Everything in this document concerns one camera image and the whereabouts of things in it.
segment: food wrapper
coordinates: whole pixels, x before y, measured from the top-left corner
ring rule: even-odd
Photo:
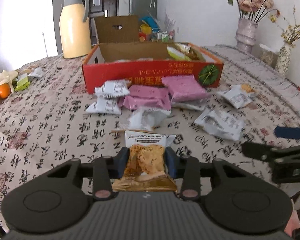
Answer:
[[[239,141],[244,127],[244,121],[224,111],[211,110],[208,107],[194,123],[202,126],[208,134],[233,141]]]
[[[127,124],[119,125],[119,130],[153,131],[170,113],[162,109],[140,107],[128,118]]]
[[[200,100],[185,101],[185,102],[171,102],[171,106],[173,108],[203,111],[204,108],[207,106],[207,100],[200,99]]]
[[[132,85],[130,94],[119,100],[119,106],[125,106],[130,110],[140,107],[171,110],[169,92],[167,88]]]
[[[249,94],[239,86],[232,87],[228,91],[217,92],[222,98],[228,101],[235,109],[245,107],[252,102]]]
[[[185,55],[184,53],[180,52],[179,50],[168,46],[167,47],[168,50],[168,54],[170,55],[170,57],[172,57],[175,60],[179,60],[179,61],[191,61],[191,59]]]
[[[168,88],[172,96],[171,102],[183,102],[211,97],[211,94],[195,80],[194,75],[163,77],[162,84]]]
[[[94,89],[95,95],[104,99],[124,97],[130,94],[126,80],[109,80]]]
[[[121,114],[121,108],[118,106],[117,99],[98,98],[96,102],[90,105],[87,114]]]
[[[122,178],[112,184],[113,190],[176,191],[175,182],[165,173],[164,163],[165,147],[175,136],[126,131],[125,138],[130,156]]]

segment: vase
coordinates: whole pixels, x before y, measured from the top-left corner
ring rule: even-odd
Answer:
[[[256,32],[258,24],[248,19],[239,18],[237,34],[237,47],[244,52],[251,53],[252,47],[256,44]]]
[[[288,68],[290,65],[292,46],[288,43],[284,43],[279,51],[279,57],[277,60],[277,64],[275,65],[275,70],[285,76],[288,72]]]

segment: pink flower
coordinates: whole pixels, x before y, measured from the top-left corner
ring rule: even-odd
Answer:
[[[250,0],[240,0],[239,9],[244,12],[252,12],[251,1]]]
[[[269,10],[274,6],[274,1],[273,0],[266,0],[265,3],[263,4],[263,6],[266,7]]]
[[[262,6],[262,4],[263,4],[263,2],[264,2],[264,0],[252,0],[252,2],[255,3],[256,6],[258,6],[259,9],[260,9],[261,6]]]

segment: orange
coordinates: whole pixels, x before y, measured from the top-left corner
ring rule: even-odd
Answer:
[[[0,85],[0,98],[6,99],[11,94],[10,86],[8,84]]]

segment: door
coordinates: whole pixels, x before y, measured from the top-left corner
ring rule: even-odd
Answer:
[[[118,15],[118,0],[89,0],[89,19],[90,19],[90,35],[91,42],[95,44],[97,41],[96,32],[92,19],[97,16],[111,17]]]

